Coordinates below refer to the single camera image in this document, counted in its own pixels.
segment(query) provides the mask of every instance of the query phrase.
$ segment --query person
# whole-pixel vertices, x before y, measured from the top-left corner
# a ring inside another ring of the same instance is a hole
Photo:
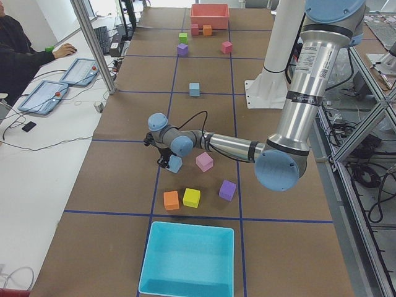
[[[8,94],[8,105],[15,104],[42,65],[76,51],[69,43],[57,51],[35,51],[21,24],[6,15],[0,1],[0,93]]]

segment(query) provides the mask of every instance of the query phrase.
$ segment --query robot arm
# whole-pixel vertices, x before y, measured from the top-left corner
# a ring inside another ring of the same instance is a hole
[[[165,115],[153,114],[145,144],[161,152],[158,164],[167,165],[166,155],[184,157],[197,147],[255,163],[256,177],[271,190],[293,187],[306,170],[308,134],[337,54],[361,40],[365,8],[365,0],[306,0],[303,49],[277,131],[265,144],[200,130],[180,131],[168,124]]]

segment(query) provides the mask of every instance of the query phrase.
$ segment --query black shirt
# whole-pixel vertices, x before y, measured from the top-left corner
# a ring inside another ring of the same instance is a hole
[[[51,52],[36,52],[20,23],[0,17],[0,93],[7,93],[11,106],[34,78],[39,68],[55,60]]]

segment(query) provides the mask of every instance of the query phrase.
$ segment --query yellow cube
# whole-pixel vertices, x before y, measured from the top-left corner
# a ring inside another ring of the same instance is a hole
[[[204,35],[205,36],[211,36],[212,35],[212,25],[204,25]]]
[[[200,199],[200,190],[187,188],[186,192],[184,192],[183,204],[185,206],[194,207],[195,209],[197,209],[199,204],[199,199]]]

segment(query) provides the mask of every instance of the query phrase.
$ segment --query green object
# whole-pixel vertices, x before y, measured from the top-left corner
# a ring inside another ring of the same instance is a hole
[[[49,46],[49,47],[45,48],[45,51],[49,52],[49,51],[53,51],[54,49],[55,49],[55,46]]]
[[[187,33],[179,33],[179,43],[188,44]]]

